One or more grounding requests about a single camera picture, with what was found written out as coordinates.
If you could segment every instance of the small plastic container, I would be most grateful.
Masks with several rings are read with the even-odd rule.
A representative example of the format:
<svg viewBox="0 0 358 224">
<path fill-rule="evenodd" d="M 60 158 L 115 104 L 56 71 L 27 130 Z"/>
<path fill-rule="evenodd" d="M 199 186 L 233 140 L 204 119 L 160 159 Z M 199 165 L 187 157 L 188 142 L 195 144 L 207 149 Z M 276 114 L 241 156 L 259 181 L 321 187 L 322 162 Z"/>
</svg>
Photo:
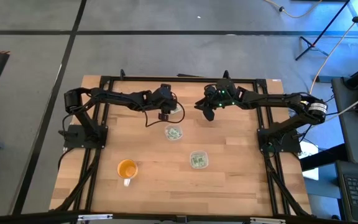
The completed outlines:
<svg viewBox="0 0 358 224">
<path fill-rule="evenodd" d="M 208 166 L 208 155 L 204 151 L 195 151 L 190 154 L 190 164 L 194 169 L 204 169 Z"/>
<path fill-rule="evenodd" d="M 170 124 L 165 127 L 165 136 L 168 140 L 176 141 L 183 137 L 183 131 L 179 125 Z"/>
</svg>

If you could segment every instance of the gray floor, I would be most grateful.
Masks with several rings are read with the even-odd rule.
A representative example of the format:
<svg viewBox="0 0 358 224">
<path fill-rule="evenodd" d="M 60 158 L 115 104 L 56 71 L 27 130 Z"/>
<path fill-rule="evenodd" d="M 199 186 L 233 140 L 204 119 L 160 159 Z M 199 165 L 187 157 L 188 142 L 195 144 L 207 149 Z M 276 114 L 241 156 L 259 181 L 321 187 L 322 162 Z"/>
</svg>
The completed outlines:
<svg viewBox="0 0 358 224">
<path fill-rule="evenodd" d="M 277 2 L 293 14 L 301 14 L 311 5 L 291 0 Z M 71 29 L 79 3 L 0 0 L 0 11 L 4 12 L 0 14 L 0 29 Z M 88 0 L 80 29 L 321 30 L 341 4 L 321 3 L 310 15 L 294 20 L 262 0 Z M 351 18 L 345 9 L 331 30 L 345 31 Z M 9 212 L 67 40 L 67 36 L 0 37 L 0 50 L 12 52 L 0 79 L 0 141 L 6 144 L 0 151 L 0 215 Z M 338 40 L 324 37 L 318 46 L 329 52 Z M 297 37 L 78 36 L 24 211 L 48 209 L 62 153 L 63 139 L 57 134 L 65 116 L 62 94 L 80 86 L 83 75 L 118 75 L 123 68 L 127 75 L 186 73 L 221 77 L 224 70 L 229 70 L 236 78 L 279 78 L 287 93 L 307 91 L 325 57 L 309 52 L 294 61 L 305 48 Z M 348 76 L 357 70 L 358 38 L 346 38 L 321 74 Z M 329 99 L 330 87 L 328 83 L 318 83 L 313 94 Z M 334 101 L 329 102 L 329 111 L 336 111 Z M 307 138 L 326 148 L 343 142 L 339 121 L 312 129 Z"/>
</svg>

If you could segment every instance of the wooden table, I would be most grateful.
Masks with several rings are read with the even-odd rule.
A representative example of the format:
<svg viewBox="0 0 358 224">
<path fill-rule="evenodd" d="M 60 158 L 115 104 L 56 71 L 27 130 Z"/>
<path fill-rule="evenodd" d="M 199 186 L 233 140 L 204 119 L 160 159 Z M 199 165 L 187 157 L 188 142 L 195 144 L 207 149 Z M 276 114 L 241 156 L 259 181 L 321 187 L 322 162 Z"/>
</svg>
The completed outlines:
<svg viewBox="0 0 358 224">
<path fill-rule="evenodd" d="M 97 87 L 99 80 L 100 76 L 84 76 L 82 86 Z M 108 141 L 101 153 L 92 212 L 271 216 L 266 170 L 256 135 L 256 110 L 231 106 L 216 110 L 215 120 L 209 122 L 193 107 L 203 97 L 203 87 L 207 83 L 167 83 L 172 85 L 172 92 L 186 110 L 186 117 L 179 124 L 183 137 L 179 141 L 169 141 L 164 134 L 167 123 L 145 128 L 143 113 L 111 105 L 107 120 Z M 154 91 L 160 84 L 119 81 L 114 82 L 113 91 Z M 283 93 L 280 80 L 267 80 L 267 84 L 269 93 Z M 251 84 L 240 86 L 252 90 Z M 157 120 L 157 113 L 148 113 L 149 122 Z M 274 121 L 288 119 L 285 108 L 272 108 L 272 113 Z M 170 115 L 170 120 L 179 120 L 181 116 L 181 112 Z M 76 185 L 84 151 L 74 149 L 62 160 L 50 208 L 59 206 Z M 208 153 L 207 168 L 191 168 L 190 153 L 193 151 Z M 310 213 L 298 159 L 289 153 L 280 155 L 286 186 Z M 139 166 L 139 173 L 128 187 L 117 174 L 117 165 L 123 159 L 132 159 Z M 275 192 L 279 212 L 283 212 L 277 186 Z M 86 193 L 85 187 L 81 208 Z"/>
</svg>

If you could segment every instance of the tripod stand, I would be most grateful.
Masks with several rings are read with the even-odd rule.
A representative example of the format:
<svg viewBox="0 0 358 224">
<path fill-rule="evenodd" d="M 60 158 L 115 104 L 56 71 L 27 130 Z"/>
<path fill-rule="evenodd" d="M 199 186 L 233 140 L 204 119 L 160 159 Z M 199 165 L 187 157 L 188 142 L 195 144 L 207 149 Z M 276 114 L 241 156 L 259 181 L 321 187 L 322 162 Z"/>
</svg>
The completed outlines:
<svg viewBox="0 0 358 224">
<path fill-rule="evenodd" d="M 308 48 L 305 50 L 305 51 L 303 51 L 299 56 L 297 56 L 297 58 L 295 59 L 295 60 L 299 60 L 299 58 L 301 58 L 305 53 L 307 53 L 309 50 L 318 50 L 319 52 L 321 52 L 322 54 L 324 54 L 325 56 L 328 56 L 328 54 L 325 52 L 325 51 L 323 51 L 323 50 L 321 50 L 321 49 L 319 49 L 319 48 L 317 48 L 316 47 L 316 44 L 317 44 L 317 42 L 318 42 L 318 40 L 324 35 L 324 33 L 327 31 L 327 29 L 328 29 L 328 27 L 335 21 L 335 19 L 337 18 L 337 16 L 342 12 L 342 10 L 347 6 L 347 3 L 349 3 L 349 1 L 350 0 L 347 0 L 346 2 L 345 2 L 345 4 L 342 6 L 342 8 L 336 13 L 336 15 L 334 16 L 334 18 L 333 19 L 331 19 L 331 21 L 329 22 L 329 24 L 326 26 L 326 28 L 320 33 L 320 35 L 317 37 L 317 39 L 313 42 L 313 43 L 311 43 L 310 41 L 308 41 L 306 38 L 304 38 L 304 37 L 300 37 L 303 41 L 305 41 L 307 44 L 308 44 Z"/>
</svg>

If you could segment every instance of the orange mug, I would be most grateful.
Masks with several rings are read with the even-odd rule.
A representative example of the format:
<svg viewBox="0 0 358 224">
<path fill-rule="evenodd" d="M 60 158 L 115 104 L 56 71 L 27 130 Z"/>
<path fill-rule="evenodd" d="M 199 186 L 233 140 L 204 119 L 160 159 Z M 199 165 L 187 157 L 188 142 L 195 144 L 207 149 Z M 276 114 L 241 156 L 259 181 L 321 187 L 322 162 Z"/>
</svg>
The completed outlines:
<svg viewBox="0 0 358 224">
<path fill-rule="evenodd" d="M 128 187 L 131 179 L 137 175 L 137 165 L 131 159 L 124 159 L 118 164 L 117 173 L 124 178 L 124 186 Z"/>
</svg>

